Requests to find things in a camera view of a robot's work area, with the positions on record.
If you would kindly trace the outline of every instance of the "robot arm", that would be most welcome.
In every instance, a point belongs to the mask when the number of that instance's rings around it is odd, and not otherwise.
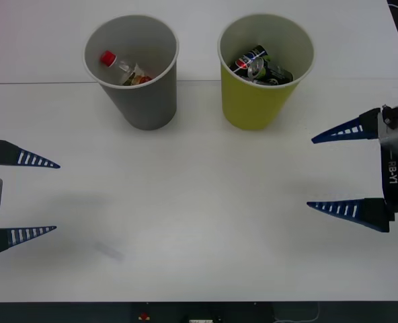
[[[398,213],[398,106],[375,108],[358,118],[332,128],[312,139],[327,141],[378,139],[381,144],[383,199],[360,199],[333,202],[308,202],[308,206],[375,229],[389,232],[389,222]]]
[[[35,153],[24,150],[7,141],[0,140],[0,165],[6,166],[32,166],[43,168],[60,168],[59,165],[43,158]],[[0,179],[0,205],[2,196],[3,182]],[[0,252],[10,247],[14,247],[33,238],[37,238],[56,229],[50,227],[14,227],[9,229],[0,229]]]

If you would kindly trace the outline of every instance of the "table surface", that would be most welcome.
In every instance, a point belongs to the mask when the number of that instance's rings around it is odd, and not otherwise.
[[[131,13],[175,30],[178,79],[220,79],[218,35],[257,12],[285,15],[310,32],[318,77],[398,78],[398,33],[386,0],[0,0],[0,83],[92,81],[81,58],[87,37]]]
[[[144,132],[95,83],[0,85],[0,139],[62,166],[0,168],[0,227],[58,226],[0,254],[0,301],[398,300],[398,215],[380,234],[306,205],[382,196],[378,142],[311,137],[398,80],[308,77],[260,132],[218,81],[178,97]]]

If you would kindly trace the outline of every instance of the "cup rim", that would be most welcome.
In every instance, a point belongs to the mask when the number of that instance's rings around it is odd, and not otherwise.
[[[85,62],[85,49],[87,48],[87,45],[89,44],[89,41],[91,39],[91,37],[105,24],[113,21],[113,20],[117,20],[119,18],[122,17],[147,17],[147,18],[151,18],[154,19],[160,23],[162,23],[163,25],[165,25],[173,34],[173,37],[175,38],[175,43],[176,43],[176,49],[175,49],[175,54],[173,56],[172,62],[168,65],[168,67],[159,74],[159,76],[157,76],[156,78],[152,79],[151,81],[142,83],[142,84],[138,84],[138,85],[130,85],[130,86],[125,86],[125,85],[115,85],[115,84],[111,84],[111,83],[107,83],[105,81],[102,81],[101,79],[97,78],[90,70],[89,67],[87,66],[87,63]],[[113,17],[112,19],[106,20],[104,22],[102,22],[101,24],[99,24],[91,33],[90,35],[87,37],[87,40],[85,42],[85,45],[83,47],[83,65],[85,70],[87,71],[87,73],[95,80],[97,81],[99,84],[104,85],[106,87],[110,87],[113,89],[138,89],[140,87],[146,87],[148,85],[151,85],[157,81],[159,81],[161,78],[163,78],[171,69],[172,67],[176,64],[177,62],[177,58],[178,58],[178,54],[180,52],[180,42],[178,40],[177,34],[175,33],[175,31],[169,26],[167,25],[165,22],[163,22],[162,20],[160,20],[159,18],[156,18],[152,15],[147,15],[147,14],[141,14],[141,13],[136,13],[136,14],[132,14],[132,15],[118,15],[116,17]]]
[[[310,67],[308,68],[308,70],[303,75],[301,75],[300,77],[298,77],[294,81],[291,81],[290,83],[287,83],[287,84],[268,86],[268,85],[260,85],[260,84],[256,84],[256,83],[253,83],[253,82],[246,81],[246,80],[242,79],[240,76],[236,75],[229,68],[229,66],[227,66],[226,62],[223,60],[223,56],[221,55],[221,38],[223,37],[225,32],[229,29],[229,27],[232,26],[235,22],[237,22],[239,20],[242,20],[244,18],[247,18],[247,17],[253,17],[255,15],[269,15],[269,16],[280,17],[280,18],[286,19],[286,20],[290,21],[291,23],[293,23],[294,25],[296,25],[299,29],[301,29],[308,36],[309,41],[311,42],[311,45],[313,46],[313,59],[311,60]],[[220,36],[219,36],[218,42],[217,42],[217,51],[218,51],[218,57],[220,59],[221,65],[226,69],[227,72],[229,72],[229,74],[231,74],[233,77],[236,77],[238,79],[238,81],[243,82],[243,83],[245,83],[247,85],[250,85],[252,87],[257,87],[259,89],[283,89],[285,87],[290,87],[292,85],[295,85],[295,84],[299,83],[300,81],[302,81],[311,72],[311,70],[313,69],[313,67],[315,65],[315,59],[316,59],[315,45],[314,45],[314,42],[313,42],[313,38],[305,30],[305,28],[303,28],[300,24],[298,24],[297,22],[291,20],[290,18],[288,18],[288,17],[286,17],[284,15],[275,14],[275,13],[250,13],[248,15],[243,15],[242,17],[238,17],[238,18],[232,20],[231,22],[229,22],[223,28],[223,31],[220,33]]]

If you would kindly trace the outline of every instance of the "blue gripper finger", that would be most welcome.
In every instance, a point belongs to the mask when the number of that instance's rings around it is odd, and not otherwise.
[[[387,208],[384,199],[307,202],[307,205],[333,217],[362,224],[379,232],[390,232],[389,222],[395,220],[395,214]]]
[[[376,139],[377,135],[369,133],[363,129],[360,124],[360,119],[356,118],[339,126],[336,126],[311,140],[313,143],[325,143],[328,141],[339,141],[339,140],[358,140],[358,139]]]
[[[60,168],[53,161],[4,140],[0,140],[0,165]]]
[[[56,226],[50,227],[14,227],[11,229],[0,229],[0,252],[37,238],[52,230]]]

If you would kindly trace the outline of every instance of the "yellow cup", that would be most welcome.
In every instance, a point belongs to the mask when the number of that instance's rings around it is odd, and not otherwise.
[[[266,86],[246,81],[229,65],[257,45],[293,74],[284,85]],[[311,71],[314,45],[308,33],[293,21],[272,14],[242,17],[229,24],[218,40],[221,62],[223,113],[234,126],[245,130],[266,128],[275,119],[299,82]]]

